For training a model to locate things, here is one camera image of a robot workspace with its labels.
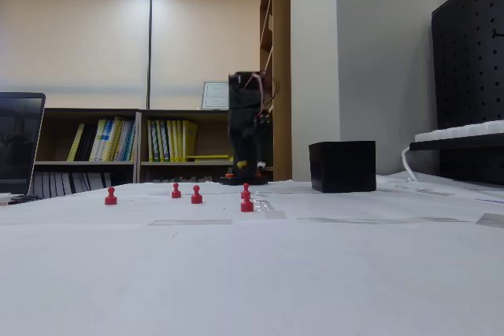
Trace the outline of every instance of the certificate frame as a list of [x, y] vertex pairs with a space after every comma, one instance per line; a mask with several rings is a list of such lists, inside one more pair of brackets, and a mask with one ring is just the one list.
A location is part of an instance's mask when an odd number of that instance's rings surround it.
[[229, 82], [203, 84], [202, 110], [229, 110]]

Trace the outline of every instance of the black pegboard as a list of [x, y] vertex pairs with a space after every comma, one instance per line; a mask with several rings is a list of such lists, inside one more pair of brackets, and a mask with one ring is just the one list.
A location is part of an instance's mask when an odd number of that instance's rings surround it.
[[[504, 120], [504, 37], [494, 29], [504, 33], [504, 0], [449, 0], [432, 13], [439, 129]], [[502, 152], [441, 151], [441, 175], [504, 183]]]

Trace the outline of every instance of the beige wall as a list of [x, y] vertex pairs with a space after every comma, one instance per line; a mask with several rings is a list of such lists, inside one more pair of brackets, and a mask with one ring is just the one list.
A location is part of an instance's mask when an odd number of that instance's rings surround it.
[[0, 90], [144, 107], [148, 23], [148, 0], [0, 0]]
[[152, 109], [197, 109], [205, 81], [259, 69], [261, 0], [153, 0]]
[[[152, 109], [259, 66], [260, 0], [154, 0]], [[0, 90], [49, 107], [145, 108], [148, 0], [0, 0]]]

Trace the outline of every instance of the white cable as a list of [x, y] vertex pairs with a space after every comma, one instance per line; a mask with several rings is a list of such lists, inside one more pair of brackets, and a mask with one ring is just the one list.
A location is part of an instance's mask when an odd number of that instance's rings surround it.
[[408, 165], [408, 161], [406, 160], [406, 153], [410, 151], [410, 148], [409, 147], [406, 147], [404, 149], [404, 151], [402, 151], [402, 164], [404, 165], [404, 168], [406, 168], [407, 172], [409, 173], [409, 177], [413, 180], [413, 181], [418, 181], [417, 177], [415, 176], [415, 174], [413, 173], [413, 171], [411, 171], [411, 168], [409, 167]]

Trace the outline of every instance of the red push pin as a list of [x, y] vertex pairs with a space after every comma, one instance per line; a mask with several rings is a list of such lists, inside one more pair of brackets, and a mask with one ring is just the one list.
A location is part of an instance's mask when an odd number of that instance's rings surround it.
[[105, 197], [105, 205], [117, 205], [117, 197], [113, 195], [116, 190], [109, 188], [109, 196]]
[[248, 191], [249, 191], [249, 184], [244, 183], [244, 184], [243, 184], [243, 189], [245, 189], [245, 190], [242, 192], [242, 200], [244, 200], [244, 199], [245, 199], [245, 197], [243, 196], [243, 194], [244, 194], [245, 192], [248, 192]]
[[172, 198], [181, 198], [182, 194], [180, 193], [179, 190], [179, 184], [175, 183], [173, 184], [173, 192], [172, 192]]
[[245, 200], [242, 202], [242, 212], [253, 212], [254, 211], [254, 204], [250, 202], [250, 192], [243, 192], [243, 199]]
[[199, 185], [195, 185], [193, 189], [195, 193], [191, 196], [191, 204], [202, 204], [203, 196], [199, 193]]

